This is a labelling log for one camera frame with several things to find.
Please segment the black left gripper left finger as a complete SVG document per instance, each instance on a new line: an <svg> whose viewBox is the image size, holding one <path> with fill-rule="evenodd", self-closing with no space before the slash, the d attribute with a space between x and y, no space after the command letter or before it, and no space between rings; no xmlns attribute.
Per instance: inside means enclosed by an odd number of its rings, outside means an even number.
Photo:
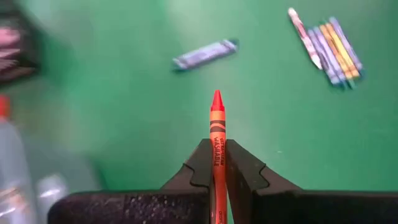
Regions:
<svg viewBox="0 0 398 224"><path fill-rule="evenodd" d="M180 170L157 190L91 191L52 205L48 224L210 224L212 149L202 139Z"/></svg>

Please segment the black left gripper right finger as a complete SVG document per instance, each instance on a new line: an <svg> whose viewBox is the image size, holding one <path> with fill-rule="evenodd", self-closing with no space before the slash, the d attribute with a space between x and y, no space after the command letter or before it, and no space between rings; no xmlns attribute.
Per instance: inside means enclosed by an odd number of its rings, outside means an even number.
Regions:
<svg viewBox="0 0 398 224"><path fill-rule="evenodd" d="M226 142L235 224L398 224L398 192L305 190Z"/></svg>

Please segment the red crayon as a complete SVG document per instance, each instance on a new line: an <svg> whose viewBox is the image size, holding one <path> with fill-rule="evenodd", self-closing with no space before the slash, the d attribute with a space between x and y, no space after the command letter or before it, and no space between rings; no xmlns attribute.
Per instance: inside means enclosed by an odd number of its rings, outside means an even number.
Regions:
<svg viewBox="0 0 398 224"><path fill-rule="evenodd" d="M210 141L213 150L213 180L215 187L215 224L227 224L226 188L226 118L221 92L216 90L210 108Z"/></svg>

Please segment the green crayon yellow wrapper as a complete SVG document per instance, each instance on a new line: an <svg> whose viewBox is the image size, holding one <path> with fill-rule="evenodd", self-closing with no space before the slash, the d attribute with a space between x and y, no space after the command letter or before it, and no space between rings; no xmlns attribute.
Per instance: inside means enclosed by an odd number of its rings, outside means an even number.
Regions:
<svg viewBox="0 0 398 224"><path fill-rule="evenodd" d="M353 74L353 78L358 78L359 77L359 72L358 72L357 68L354 66L354 63L353 63L351 57L348 55L345 47L343 46L342 41L340 40L340 38L336 34L336 32L335 32L334 28L332 27L332 25L330 23L326 23L326 24L331 29L331 33L333 35L335 35L334 38L337 38L338 45L342 48L342 50L341 50L342 51L342 55L345 58L346 63L348 64L348 66L349 66L349 68L351 70L351 73Z"/></svg>

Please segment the blue crayon Crayola print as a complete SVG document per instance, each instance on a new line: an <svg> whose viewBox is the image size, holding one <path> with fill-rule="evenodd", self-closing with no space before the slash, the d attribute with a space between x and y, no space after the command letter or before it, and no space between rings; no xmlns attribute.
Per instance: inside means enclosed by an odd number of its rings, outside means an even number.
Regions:
<svg viewBox="0 0 398 224"><path fill-rule="evenodd" d="M354 51L354 48L348 41L347 37L345 36L345 33L343 32L343 29L341 28L338 20L335 17L330 17L329 18L330 23L332 24L336 34L342 41L343 46L345 47L348 55L351 57L355 67L357 70L360 72L363 69L363 64L360 61L359 57L356 55L356 52Z"/></svg>

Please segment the green table mat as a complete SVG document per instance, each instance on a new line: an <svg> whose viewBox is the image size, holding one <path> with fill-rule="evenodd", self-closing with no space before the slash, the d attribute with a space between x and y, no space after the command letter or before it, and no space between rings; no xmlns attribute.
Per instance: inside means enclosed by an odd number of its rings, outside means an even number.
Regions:
<svg viewBox="0 0 398 224"><path fill-rule="evenodd" d="M338 20L354 89L311 61L290 7L307 34ZM0 0L15 9L41 59L0 85L7 120L89 161L101 187L81 192L161 188L210 140L216 90L226 142L300 188L398 192L398 0Z"/></svg>

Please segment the large teal plastic bin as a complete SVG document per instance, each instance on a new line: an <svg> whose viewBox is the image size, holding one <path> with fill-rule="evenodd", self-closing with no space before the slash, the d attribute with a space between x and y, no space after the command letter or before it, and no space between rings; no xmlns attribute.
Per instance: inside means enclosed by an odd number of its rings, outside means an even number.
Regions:
<svg viewBox="0 0 398 224"><path fill-rule="evenodd" d="M82 155L27 137L0 118L0 224L47 224L62 197L100 187Z"/></svg>

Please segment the black plastic basket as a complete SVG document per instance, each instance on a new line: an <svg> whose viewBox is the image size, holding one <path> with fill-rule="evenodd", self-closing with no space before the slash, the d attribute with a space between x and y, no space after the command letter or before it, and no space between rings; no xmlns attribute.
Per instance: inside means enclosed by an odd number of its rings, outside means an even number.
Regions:
<svg viewBox="0 0 398 224"><path fill-rule="evenodd" d="M40 68L37 29L20 11L0 11L0 85L31 77Z"/></svg>

